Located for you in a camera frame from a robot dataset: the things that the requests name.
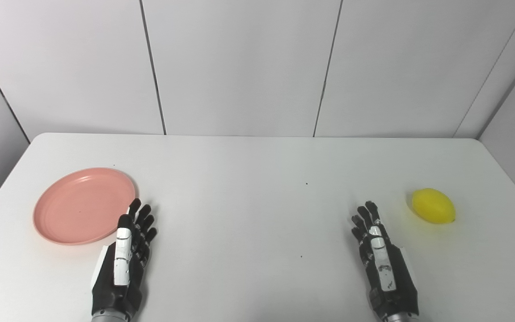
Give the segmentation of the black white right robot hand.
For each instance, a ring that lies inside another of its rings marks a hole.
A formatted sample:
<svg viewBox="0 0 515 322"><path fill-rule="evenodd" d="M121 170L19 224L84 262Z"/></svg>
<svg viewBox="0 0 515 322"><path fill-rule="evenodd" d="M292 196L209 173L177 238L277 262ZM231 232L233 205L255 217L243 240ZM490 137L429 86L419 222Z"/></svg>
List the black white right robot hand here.
<svg viewBox="0 0 515 322"><path fill-rule="evenodd" d="M357 212L351 232L369 281L374 314L381 322L417 322L418 292L401 249L390 240L374 202L368 200Z"/></svg>

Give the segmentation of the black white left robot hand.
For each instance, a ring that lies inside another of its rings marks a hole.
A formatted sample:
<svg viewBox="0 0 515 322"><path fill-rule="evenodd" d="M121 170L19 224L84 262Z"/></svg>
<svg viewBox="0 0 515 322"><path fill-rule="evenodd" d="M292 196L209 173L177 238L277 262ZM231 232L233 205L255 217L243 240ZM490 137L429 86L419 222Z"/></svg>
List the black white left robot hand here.
<svg viewBox="0 0 515 322"><path fill-rule="evenodd" d="M134 199L120 216L116 240L104 246L92 281L92 322L131 322L143 301L141 284L157 236L149 204Z"/></svg>

